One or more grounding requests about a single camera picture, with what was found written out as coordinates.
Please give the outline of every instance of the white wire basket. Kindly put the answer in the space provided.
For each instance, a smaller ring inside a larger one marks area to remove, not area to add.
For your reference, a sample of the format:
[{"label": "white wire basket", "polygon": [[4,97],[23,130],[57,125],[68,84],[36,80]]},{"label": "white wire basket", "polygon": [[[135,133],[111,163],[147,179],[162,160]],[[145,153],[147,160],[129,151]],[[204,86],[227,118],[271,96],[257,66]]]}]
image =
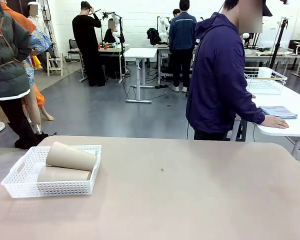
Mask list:
[{"label": "white wire basket", "polygon": [[71,147],[96,155],[90,180],[37,182],[41,169],[46,165],[50,146],[36,146],[15,163],[1,184],[12,198],[91,195],[101,163],[101,145]]},{"label": "white wire basket", "polygon": [[244,76],[251,94],[281,94],[288,79],[268,67],[245,67]]}]

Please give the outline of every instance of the black backpack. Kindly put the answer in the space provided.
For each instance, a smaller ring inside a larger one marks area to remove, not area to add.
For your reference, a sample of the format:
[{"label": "black backpack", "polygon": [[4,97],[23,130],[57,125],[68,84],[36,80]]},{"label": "black backpack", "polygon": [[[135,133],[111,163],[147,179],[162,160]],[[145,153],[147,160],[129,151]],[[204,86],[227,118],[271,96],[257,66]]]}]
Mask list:
[{"label": "black backpack", "polygon": [[162,44],[159,37],[159,32],[155,28],[149,28],[146,34],[148,35],[148,39],[150,39],[151,45]]}]

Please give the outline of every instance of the green jacket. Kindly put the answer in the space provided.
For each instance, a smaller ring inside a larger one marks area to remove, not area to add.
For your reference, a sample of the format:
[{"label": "green jacket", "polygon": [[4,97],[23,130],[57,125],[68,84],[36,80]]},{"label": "green jacket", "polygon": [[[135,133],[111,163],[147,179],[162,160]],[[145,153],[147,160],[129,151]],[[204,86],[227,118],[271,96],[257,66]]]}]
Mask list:
[{"label": "green jacket", "polygon": [[0,37],[0,65],[13,62],[0,67],[0,100],[18,99],[29,91],[28,75],[21,62],[31,52],[31,35],[19,23],[5,13],[0,4],[0,20],[3,17],[2,34],[13,49],[13,52]]}]

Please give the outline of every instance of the paper towel roll core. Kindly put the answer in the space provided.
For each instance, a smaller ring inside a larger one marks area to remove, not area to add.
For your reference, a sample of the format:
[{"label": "paper towel roll core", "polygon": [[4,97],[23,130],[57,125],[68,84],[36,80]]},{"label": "paper towel roll core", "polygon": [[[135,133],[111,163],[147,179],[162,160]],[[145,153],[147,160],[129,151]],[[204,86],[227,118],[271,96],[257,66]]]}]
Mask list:
[{"label": "paper towel roll core", "polygon": [[55,141],[45,163],[54,167],[92,172],[97,156]]},{"label": "paper towel roll core", "polygon": [[37,182],[87,181],[90,180],[90,177],[90,171],[44,166],[39,173]]}]

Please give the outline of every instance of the purple jacket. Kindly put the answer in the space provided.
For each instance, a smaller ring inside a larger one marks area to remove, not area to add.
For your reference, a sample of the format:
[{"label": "purple jacket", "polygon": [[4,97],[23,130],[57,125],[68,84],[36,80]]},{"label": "purple jacket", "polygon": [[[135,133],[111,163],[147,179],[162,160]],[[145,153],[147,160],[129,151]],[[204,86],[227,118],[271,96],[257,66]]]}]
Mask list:
[{"label": "purple jacket", "polygon": [[214,13],[197,24],[200,39],[192,71],[186,118],[195,131],[226,133],[236,113],[261,124],[265,116],[252,102],[244,76],[245,51],[238,28],[225,15]]}]

